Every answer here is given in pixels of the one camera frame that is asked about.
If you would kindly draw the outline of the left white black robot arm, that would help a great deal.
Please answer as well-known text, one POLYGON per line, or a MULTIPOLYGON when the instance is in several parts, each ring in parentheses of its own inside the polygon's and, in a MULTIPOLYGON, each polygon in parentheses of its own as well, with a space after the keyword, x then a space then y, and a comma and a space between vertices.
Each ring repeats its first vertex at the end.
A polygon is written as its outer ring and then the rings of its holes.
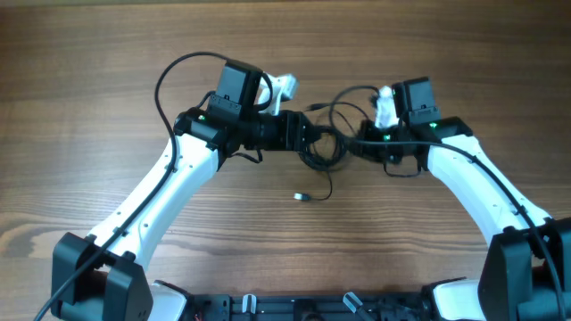
POLYGON ((285 111, 298 80, 226 60, 218 87, 167 126, 170 139, 128 198, 86 236, 67 233, 53 252, 52 295, 42 308, 61 320, 189 320, 191 294, 146 270, 175 218, 232 157, 300 151, 316 140, 307 118, 285 111))

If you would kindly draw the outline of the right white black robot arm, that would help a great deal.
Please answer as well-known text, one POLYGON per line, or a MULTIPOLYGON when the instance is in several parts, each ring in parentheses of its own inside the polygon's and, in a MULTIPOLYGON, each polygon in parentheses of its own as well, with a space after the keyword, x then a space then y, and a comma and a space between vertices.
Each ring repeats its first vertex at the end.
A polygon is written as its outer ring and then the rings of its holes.
POLYGON ((376 88, 373 120, 356 153, 382 165, 412 156, 440 180, 476 223, 487 255, 476 280, 425 287, 428 320, 568 320, 570 221, 533 204, 490 161, 471 128, 443 118, 428 78, 376 88))

